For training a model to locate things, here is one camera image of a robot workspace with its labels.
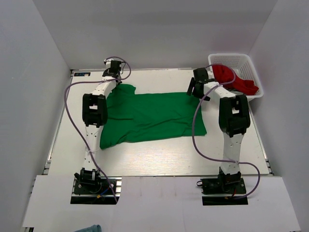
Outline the green t shirt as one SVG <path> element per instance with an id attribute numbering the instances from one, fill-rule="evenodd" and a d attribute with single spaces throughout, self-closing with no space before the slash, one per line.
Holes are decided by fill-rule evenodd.
<path id="1" fill-rule="evenodd" d="M 199 99 L 184 92 L 137 94 L 133 85 L 121 84 L 107 97 L 108 120 L 100 136 L 100 149 L 207 131 Z"/>

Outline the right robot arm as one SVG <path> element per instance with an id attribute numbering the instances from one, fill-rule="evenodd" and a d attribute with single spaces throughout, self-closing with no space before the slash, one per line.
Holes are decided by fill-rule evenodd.
<path id="1" fill-rule="evenodd" d="M 214 100 L 219 106 L 219 127 L 224 136 L 224 151 L 222 159 L 213 159 L 202 155 L 195 142 L 195 120 L 201 107 L 198 104 L 192 123 L 192 141 L 194 148 L 202 157 L 220 162 L 218 188 L 225 193 L 230 192 L 240 182 L 241 172 L 239 158 L 241 143 L 248 127 L 250 116 L 247 97 L 228 91 L 215 80 L 197 80 L 191 78 L 187 95 L 193 95 L 202 101 Z"/>

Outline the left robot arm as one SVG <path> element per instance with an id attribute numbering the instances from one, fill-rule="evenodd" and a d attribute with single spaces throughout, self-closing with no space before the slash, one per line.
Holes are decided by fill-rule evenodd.
<path id="1" fill-rule="evenodd" d="M 82 81 L 78 84 L 98 84 L 82 98 L 82 120 L 85 124 L 84 140 L 86 141 L 85 156 L 79 181 L 92 193 L 101 190 L 100 171 L 93 158 L 99 150 L 100 136 L 108 120 L 107 97 L 120 84 L 116 78 L 101 81 Z"/>

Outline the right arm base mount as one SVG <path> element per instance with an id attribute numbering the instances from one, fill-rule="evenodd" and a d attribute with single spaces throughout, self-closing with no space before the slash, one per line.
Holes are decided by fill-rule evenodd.
<path id="1" fill-rule="evenodd" d="M 240 182 L 223 188 L 218 178 L 203 178 L 197 181 L 201 188 L 203 206 L 248 205 L 247 197 L 238 197 L 247 193 L 243 178 Z"/>

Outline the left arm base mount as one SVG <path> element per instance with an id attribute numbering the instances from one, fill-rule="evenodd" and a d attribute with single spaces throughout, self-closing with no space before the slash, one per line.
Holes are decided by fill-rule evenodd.
<path id="1" fill-rule="evenodd" d="M 117 202 L 105 178 L 100 179 L 97 185 L 83 184 L 78 179 L 75 179 L 70 204 L 116 205 Z"/>

